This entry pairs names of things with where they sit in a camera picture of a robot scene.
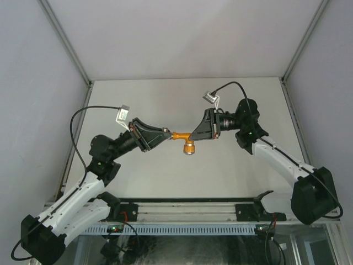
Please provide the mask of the grey metal tee fitting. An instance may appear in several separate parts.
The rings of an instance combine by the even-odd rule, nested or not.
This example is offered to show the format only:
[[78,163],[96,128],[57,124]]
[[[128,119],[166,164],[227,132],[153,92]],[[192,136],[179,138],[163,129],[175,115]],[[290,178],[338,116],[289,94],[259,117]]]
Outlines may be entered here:
[[171,140],[173,138],[173,132],[168,128],[162,128],[163,135],[166,139]]

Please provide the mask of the orange water faucet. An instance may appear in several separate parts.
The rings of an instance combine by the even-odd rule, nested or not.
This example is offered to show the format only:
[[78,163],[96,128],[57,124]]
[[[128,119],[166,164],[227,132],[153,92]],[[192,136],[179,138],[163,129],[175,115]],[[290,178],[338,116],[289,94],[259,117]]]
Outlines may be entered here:
[[193,155],[195,153],[195,144],[189,139],[190,133],[172,133],[172,140],[184,140],[183,153],[186,155]]

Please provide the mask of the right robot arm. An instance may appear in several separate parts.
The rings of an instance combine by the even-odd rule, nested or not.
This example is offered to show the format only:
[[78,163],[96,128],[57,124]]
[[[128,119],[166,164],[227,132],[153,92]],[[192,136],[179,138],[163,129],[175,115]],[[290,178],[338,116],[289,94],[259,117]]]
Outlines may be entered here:
[[266,220],[274,213],[293,214],[310,225],[320,218],[331,218],[340,209],[331,172],[302,162],[279,147],[258,123],[258,105],[242,99],[234,113],[206,109],[201,123],[191,133],[191,141],[213,140],[223,131],[236,131],[240,148],[268,163],[291,186],[289,193],[268,191],[253,206],[254,216]]

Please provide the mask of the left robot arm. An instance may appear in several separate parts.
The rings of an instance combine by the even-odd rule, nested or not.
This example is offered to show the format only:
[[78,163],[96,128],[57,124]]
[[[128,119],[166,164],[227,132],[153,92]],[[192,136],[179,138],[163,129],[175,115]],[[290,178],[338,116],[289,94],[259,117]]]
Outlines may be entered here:
[[90,143],[92,160],[83,177],[51,207],[22,220],[19,245],[41,264],[54,264],[86,228],[106,218],[118,219],[120,201],[104,190],[121,167],[115,160],[135,148],[150,151],[172,136],[169,129],[146,125],[137,118],[117,139],[95,136]]

